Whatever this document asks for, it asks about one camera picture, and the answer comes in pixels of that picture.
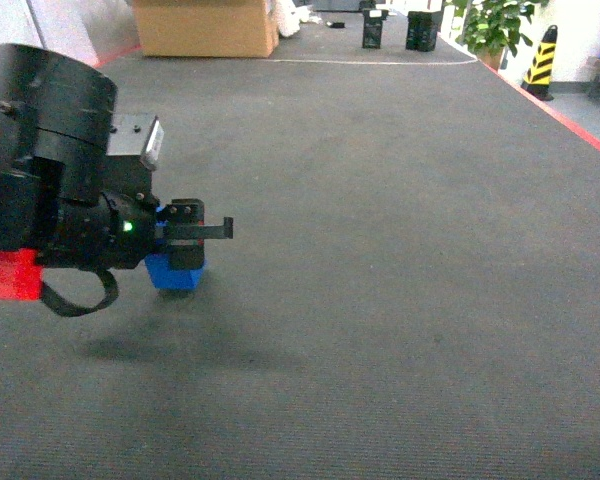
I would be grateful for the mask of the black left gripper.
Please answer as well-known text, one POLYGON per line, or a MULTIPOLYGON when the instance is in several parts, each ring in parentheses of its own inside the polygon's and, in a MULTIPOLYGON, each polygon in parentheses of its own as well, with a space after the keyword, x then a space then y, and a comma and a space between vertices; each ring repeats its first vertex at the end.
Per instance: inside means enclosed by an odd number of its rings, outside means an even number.
POLYGON ((165 206, 116 192, 101 192, 93 205, 60 200, 38 247, 37 263, 46 268, 85 271, 133 269, 149 255, 159 237, 171 270, 199 270, 205 264, 203 240, 233 239, 234 219, 205 223, 205 204, 174 199, 165 206))

